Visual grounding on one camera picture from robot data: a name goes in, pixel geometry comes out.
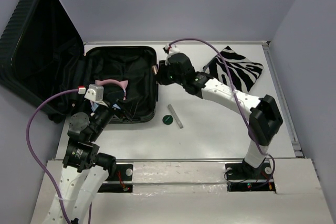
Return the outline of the zebra print pouch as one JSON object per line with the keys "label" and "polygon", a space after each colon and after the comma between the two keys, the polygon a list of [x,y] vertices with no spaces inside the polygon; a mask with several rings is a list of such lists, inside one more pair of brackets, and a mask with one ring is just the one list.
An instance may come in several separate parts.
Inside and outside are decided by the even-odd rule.
{"label": "zebra print pouch", "polygon": [[243,55],[237,54],[226,46],[220,53],[222,56],[213,57],[204,67],[203,71],[230,86],[229,77],[223,59],[228,66],[234,87],[244,93],[249,93],[264,69],[258,62],[252,62]]}

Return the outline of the pink blue cat-ear headphones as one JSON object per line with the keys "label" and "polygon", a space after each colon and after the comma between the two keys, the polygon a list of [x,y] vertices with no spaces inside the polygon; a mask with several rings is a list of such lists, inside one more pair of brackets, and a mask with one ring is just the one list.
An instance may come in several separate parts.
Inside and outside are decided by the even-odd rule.
{"label": "pink blue cat-ear headphones", "polygon": [[[129,83],[128,80],[123,80],[123,81],[118,81],[114,79],[95,80],[95,84],[99,86],[114,85],[114,86],[120,87],[123,91],[123,100],[126,100],[126,96],[127,96],[126,88],[128,86],[128,83]],[[91,110],[92,112],[94,112],[98,108],[98,104],[93,103],[92,101],[90,101],[90,103],[91,103]],[[118,110],[121,110],[121,108],[117,104],[114,104],[113,107]]]}

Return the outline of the black hard-shell suitcase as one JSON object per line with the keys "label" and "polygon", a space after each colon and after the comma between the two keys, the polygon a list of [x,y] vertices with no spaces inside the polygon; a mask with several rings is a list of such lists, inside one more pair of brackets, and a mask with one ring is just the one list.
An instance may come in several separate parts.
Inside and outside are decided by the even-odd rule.
{"label": "black hard-shell suitcase", "polygon": [[1,35],[1,85],[38,106],[61,93],[43,111],[59,123],[68,114],[88,112],[90,104],[66,90],[95,80],[128,80],[126,100],[114,85],[104,97],[124,101],[142,122],[155,115],[158,85],[152,66],[156,51],[149,46],[101,46],[85,51],[83,41],[59,0],[19,0]]}

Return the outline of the grey metal bar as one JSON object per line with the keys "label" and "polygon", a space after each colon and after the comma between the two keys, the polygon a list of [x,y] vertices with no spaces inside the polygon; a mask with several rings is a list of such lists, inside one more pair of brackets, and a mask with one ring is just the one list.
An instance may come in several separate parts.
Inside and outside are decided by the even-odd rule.
{"label": "grey metal bar", "polygon": [[177,114],[176,114],[176,112],[175,112],[173,106],[172,106],[171,104],[169,104],[169,105],[167,106],[167,108],[168,108],[168,110],[170,111],[170,113],[172,114],[172,116],[174,117],[174,119],[175,119],[177,125],[179,126],[179,128],[182,129],[184,126],[183,126],[181,120],[179,119],[179,117],[177,116]]}

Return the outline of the copper cylinder tube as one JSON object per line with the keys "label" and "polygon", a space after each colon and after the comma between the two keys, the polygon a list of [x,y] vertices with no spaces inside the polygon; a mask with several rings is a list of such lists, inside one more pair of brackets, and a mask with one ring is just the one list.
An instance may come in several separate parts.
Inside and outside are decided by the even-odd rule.
{"label": "copper cylinder tube", "polygon": [[152,66],[152,70],[153,70],[153,73],[154,73],[155,75],[157,75],[157,73],[158,73],[158,67],[157,67],[157,65],[153,65],[153,66]]}

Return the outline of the green round disc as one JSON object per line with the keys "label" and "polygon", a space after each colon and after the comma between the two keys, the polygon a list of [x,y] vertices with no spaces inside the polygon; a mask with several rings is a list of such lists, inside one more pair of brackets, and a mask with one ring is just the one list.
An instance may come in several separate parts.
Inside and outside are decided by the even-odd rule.
{"label": "green round disc", "polygon": [[173,117],[169,114],[165,115],[163,118],[162,118],[162,122],[165,124],[165,125],[170,125],[172,124],[174,121]]}

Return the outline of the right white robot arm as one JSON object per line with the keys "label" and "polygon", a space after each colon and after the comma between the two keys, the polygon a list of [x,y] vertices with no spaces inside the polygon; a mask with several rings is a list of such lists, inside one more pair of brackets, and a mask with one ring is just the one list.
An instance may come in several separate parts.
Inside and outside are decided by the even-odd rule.
{"label": "right white robot arm", "polygon": [[250,144],[238,171],[246,178],[260,173],[271,140],[283,124],[272,96],[260,98],[232,90],[208,73],[195,71],[189,57],[183,53],[161,60],[156,80],[165,86],[176,83],[190,95],[215,102],[241,115],[247,124]]}

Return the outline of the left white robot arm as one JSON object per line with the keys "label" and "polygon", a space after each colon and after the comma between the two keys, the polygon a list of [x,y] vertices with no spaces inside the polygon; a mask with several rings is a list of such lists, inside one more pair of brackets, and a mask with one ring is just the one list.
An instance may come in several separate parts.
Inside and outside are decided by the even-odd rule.
{"label": "left white robot arm", "polygon": [[69,141],[62,160],[58,191],[44,223],[84,223],[92,215],[92,202],[98,192],[106,191],[104,182],[112,180],[115,193],[131,193],[130,164],[118,165],[116,158],[100,153],[95,141],[122,110],[99,105],[93,112],[78,112],[69,120]]}

